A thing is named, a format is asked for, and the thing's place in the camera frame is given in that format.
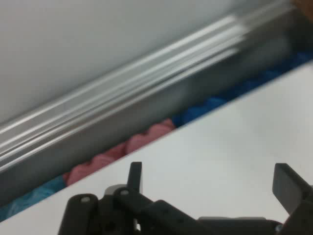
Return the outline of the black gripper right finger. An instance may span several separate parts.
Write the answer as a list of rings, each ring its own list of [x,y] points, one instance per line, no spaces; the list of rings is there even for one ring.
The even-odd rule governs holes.
[[[288,213],[279,235],[311,235],[313,233],[313,187],[288,164],[274,167],[272,192]]]

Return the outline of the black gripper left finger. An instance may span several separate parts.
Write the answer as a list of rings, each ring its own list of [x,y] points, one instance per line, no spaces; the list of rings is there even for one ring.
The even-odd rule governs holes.
[[[78,194],[66,205],[60,235],[195,235],[198,222],[166,203],[140,193],[142,163],[132,162],[125,185],[98,199]]]

